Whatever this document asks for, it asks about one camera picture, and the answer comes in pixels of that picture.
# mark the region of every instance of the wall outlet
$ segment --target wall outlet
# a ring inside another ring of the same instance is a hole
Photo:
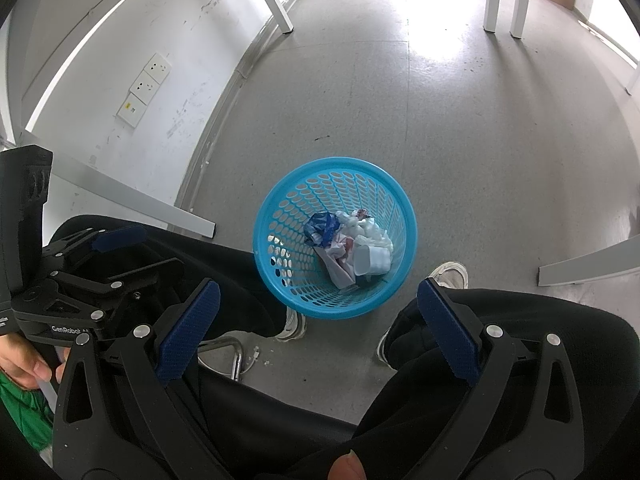
[[[145,66],[145,72],[155,79],[158,84],[164,81],[164,78],[167,77],[170,71],[171,65],[164,57],[160,56],[160,54],[154,54],[151,61]]]
[[[118,110],[118,117],[123,118],[127,124],[135,128],[138,126],[145,110],[146,105],[135,95],[129,94],[126,101],[124,101],[120,107],[120,110]]]
[[[160,84],[143,70],[131,85],[129,91],[145,105],[148,105],[151,102],[151,98],[156,95],[159,86]]]

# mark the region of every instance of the white sneaker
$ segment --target white sneaker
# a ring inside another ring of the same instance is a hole
[[[466,272],[466,267],[458,262],[445,262],[437,266],[427,278],[433,278],[438,285],[446,288],[469,288],[469,275]],[[386,336],[388,336],[389,330],[387,330],[380,338],[380,341],[378,341],[376,357],[380,362],[394,369],[386,360],[384,351]]]
[[[276,339],[281,342],[300,339],[306,333],[306,316],[287,307],[287,322]]]
[[[447,288],[469,288],[469,275],[466,267],[458,262],[445,262],[429,275],[440,286]]]

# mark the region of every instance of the human hand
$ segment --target human hand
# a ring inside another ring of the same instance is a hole
[[[367,480],[362,462],[353,449],[334,462],[329,469],[327,480]]]
[[[42,356],[17,333],[0,336],[0,368],[25,390],[35,390],[37,379],[51,380],[51,370]]]
[[[66,360],[69,359],[69,352],[71,352],[71,348],[62,349],[62,358],[64,361],[62,361],[62,364],[56,368],[56,380],[58,381],[58,384],[62,382],[62,374],[65,372]]]

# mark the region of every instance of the blue plastic basket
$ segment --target blue plastic basket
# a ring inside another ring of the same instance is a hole
[[[391,270],[371,286],[340,292],[303,226],[319,211],[366,208],[394,243]],[[388,300],[402,285],[415,258],[414,208],[386,171],[357,158],[315,160],[285,176],[262,203],[254,227],[254,257],[262,279],[284,304],[311,317],[360,316]]]

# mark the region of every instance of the gray floor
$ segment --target gray floor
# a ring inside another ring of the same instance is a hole
[[[472,286],[559,296],[640,328],[637,276],[536,287],[538,266],[639,232],[640,133],[628,125],[640,115],[616,79],[632,69],[548,0],[530,1],[514,40],[513,1],[502,0],[495,35],[482,30],[484,0],[295,4],[295,31],[273,41],[242,88],[194,213],[217,222],[217,243],[251,250],[257,210],[284,174],[355,156],[408,193],[418,256],[367,316],[311,319],[288,344],[245,336],[261,352],[246,384],[358,421],[391,375],[372,358],[378,338],[450,259]]]

